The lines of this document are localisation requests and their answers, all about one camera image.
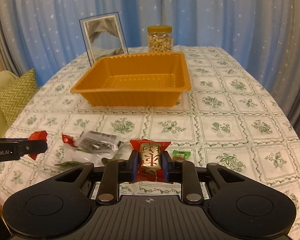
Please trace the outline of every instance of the glass jar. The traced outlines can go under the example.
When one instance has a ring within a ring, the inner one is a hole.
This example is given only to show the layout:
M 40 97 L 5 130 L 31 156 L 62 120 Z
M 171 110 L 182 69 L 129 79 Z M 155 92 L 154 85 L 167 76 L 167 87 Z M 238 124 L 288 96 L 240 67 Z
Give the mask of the glass jar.
M 153 25 L 148 27 L 149 52 L 173 51 L 172 26 Z

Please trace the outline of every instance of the orange plastic tray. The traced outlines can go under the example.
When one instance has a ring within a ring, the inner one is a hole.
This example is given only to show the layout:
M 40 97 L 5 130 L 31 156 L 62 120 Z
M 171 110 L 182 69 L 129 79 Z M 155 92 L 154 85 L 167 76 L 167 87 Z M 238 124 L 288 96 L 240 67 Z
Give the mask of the orange plastic tray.
M 183 53 L 103 57 L 71 89 L 93 106 L 174 106 L 191 89 Z

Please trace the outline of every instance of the tablecloth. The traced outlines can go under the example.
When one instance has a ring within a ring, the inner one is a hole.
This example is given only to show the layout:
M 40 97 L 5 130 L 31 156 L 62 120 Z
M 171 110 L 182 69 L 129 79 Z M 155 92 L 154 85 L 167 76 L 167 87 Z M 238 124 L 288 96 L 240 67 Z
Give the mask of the tablecloth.
M 14 192 L 63 171 L 61 133 L 74 137 L 84 130 L 116 134 L 125 140 L 171 141 L 190 151 L 190 160 L 205 167 L 216 162 L 273 187 L 291 198 L 297 218 L 290 237 L 300 239 L 300 141 L 270 94 L 228 53 L 215 47 L 176 46 L 184 52 L 192 89 L 174 107 L 92 107 L 70 88 L 90 67 L 86 54 L 63 67 L 35 95 L 6 137 L 27 138 L 48 132 L 48 151 L 36 161 L 0 163 L 0 203 Z M 130 53 L 146 52 L 132 48 Z M 126 143 L 116 158 L 128 158 Z M 207 192 L 202 184 L 206 198 Z M 180 194 L 179 184 L 121 184 L 120 194 Z

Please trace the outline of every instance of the clear plastic bag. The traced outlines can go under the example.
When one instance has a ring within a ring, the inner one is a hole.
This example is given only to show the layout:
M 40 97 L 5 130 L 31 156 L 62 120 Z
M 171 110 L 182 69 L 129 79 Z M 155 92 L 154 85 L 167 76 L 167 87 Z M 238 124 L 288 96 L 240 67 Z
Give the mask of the clear plastic bag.
M 73 143 L 64 143 L 65 157 L 63 163 L 57 165 L 91 162 L 95 167 L 104 166 L 102 158 L 113 159 L 122 144 L 121 138 L 117 135 L 87 131 Z
M 122 146 L 122 141 L 117 135 L 87 131 L 75 140 L 74 145 L 78 150 L 91 154 L 113 153 L 115 155 Z

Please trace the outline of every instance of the red candy wrapper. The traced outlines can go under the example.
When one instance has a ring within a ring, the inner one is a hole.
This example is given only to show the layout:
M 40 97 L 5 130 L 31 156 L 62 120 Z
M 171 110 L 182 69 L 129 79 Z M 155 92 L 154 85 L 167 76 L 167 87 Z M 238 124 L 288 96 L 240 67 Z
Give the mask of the red candy wrapper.
M 38 131 L 38 132 L 34 132 L 33 134 L 31 134 L 28 138 L 28 140 L 44 140 L 45 142 L 47 142 L 47 132 L 46 131 Z M 36 160 L 38 154 L 32 153 L 32 154 L 28 154 L 28 156 L 33 159 L 34 161 Z
M 139 152 L 138 181 L 165 182 L 161 167 L 161 153 L 171 142 L 155 142 L 147 139 L 130 140 L 132 148 Z
M 70 136 L 70 135 L 62 134 L 62 141 L 63 141 L 64 143 L 69 144 L 69 145 L 72 146 L 72 147 L 77 148 L 77 147 L 74 145 L 74 139 L 73 139 L 73 137 Z

